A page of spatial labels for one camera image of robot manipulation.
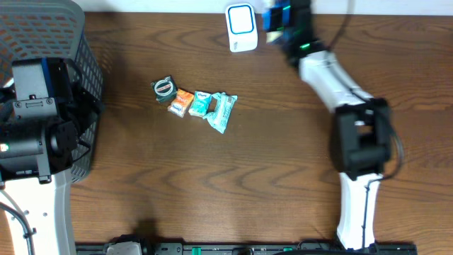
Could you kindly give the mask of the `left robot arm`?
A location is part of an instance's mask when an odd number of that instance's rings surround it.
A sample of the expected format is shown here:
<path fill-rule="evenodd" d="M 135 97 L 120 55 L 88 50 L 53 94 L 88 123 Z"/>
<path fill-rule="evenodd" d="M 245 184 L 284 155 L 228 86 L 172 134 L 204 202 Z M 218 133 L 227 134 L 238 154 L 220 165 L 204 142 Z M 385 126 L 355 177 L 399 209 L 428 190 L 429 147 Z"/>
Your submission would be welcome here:
<path fill-rule="evenodd" d="M 88 174 L 103 110 L 97 66 L 37 58 L 12 64 L 13 116 L 1 119 L 1 209 L 15 254 L 75 254 L 71 185 Z"/>

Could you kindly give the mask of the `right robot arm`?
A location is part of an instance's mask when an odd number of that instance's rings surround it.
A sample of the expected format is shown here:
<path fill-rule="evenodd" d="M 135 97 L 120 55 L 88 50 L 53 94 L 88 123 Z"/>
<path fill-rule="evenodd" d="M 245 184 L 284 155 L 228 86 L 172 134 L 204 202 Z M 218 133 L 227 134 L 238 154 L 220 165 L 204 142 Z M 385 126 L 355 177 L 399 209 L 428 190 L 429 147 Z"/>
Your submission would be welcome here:
<path fill-rule="evenodd" d="M 341 186 L 336 235 L 345 250 L 366 251 L 375 243 L 377 194 L 391 157 L 388 104 L 343 69 L 333 51 L 339 33 L 327 45 L 316 36 L 310 1 L 266 1 L 263 29 L 331 113 L 330 156 Z"/>

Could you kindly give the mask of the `black round-logo snack packet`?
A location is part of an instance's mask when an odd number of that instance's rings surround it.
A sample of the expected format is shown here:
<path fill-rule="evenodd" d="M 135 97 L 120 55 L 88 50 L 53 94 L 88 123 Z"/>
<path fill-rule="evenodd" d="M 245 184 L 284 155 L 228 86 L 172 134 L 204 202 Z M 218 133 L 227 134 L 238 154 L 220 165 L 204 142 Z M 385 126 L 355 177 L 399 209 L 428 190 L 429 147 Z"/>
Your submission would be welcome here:
<path fill-rule="evenodd" d="M 178 91 L 178 87 L 176 86 L 176 83 L 171 75 L 153 81 L 151 83 L 151 88 L 153 89 L 156 100 L 159 103 L 173 100 Z"/>

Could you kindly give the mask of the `teal candy packet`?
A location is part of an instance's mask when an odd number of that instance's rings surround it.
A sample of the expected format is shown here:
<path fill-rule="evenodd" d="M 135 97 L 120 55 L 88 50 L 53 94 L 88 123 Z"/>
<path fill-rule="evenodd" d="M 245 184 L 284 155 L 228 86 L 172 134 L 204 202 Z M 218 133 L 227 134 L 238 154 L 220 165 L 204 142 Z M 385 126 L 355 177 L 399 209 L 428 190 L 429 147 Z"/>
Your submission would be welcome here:
<path fill-rule="evenodd" d="M 211 100 L 212 94 L 204 91 L 196 91 L 188 113 L 191 116 L 202 118 L 203 116 L 206 115 L 210 107 Z"/>

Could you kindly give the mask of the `light green snack packet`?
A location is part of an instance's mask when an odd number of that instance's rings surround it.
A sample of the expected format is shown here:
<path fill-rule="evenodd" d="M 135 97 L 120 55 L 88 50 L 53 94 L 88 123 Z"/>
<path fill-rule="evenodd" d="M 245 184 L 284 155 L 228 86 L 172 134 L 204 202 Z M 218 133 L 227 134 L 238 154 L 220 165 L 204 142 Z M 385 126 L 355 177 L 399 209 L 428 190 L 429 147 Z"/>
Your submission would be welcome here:
<path fill-rule="evenodd" d="M 202 118 L 207 120 L 207 122 L 218 132 L 224 134 L 229 117 L 231 115 L 232 109 L 235 102 L 238 99 L 237 95 L 227 95 L 225 92 L 217 92 L 212 95 L 212 98 L 215 99 L 216 106 L 215 110 L 209 113 L 206 113 Z"/>

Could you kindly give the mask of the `orange candy packet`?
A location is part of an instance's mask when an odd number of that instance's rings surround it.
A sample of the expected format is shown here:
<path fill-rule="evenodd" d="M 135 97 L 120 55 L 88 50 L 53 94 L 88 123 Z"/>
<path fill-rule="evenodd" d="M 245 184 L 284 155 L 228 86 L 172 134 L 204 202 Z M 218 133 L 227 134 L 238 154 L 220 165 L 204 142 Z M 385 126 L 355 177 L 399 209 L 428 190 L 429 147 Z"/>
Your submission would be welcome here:
<path fill-rule="evenodd" d="M 175 99 L 168 107 L 168 111 L 179 116 L 180 118 L 183 118 L 193 99 L 194 95 L 192 93 L 179 89 L 176 93 Z"/>

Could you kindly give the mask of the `large yellow snack bag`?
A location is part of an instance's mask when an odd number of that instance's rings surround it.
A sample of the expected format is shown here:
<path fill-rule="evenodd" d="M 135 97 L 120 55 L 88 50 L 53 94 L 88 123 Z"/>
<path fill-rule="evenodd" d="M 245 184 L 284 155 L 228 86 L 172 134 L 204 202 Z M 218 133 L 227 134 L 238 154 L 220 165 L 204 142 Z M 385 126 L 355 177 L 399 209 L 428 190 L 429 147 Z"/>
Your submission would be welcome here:
<path fill-rule="evenodd" d="M 282 0 L 264 0 L 263 30 L 266 32 L 266 43 L 273 44 L 281 35 L 283 27 Z"/>

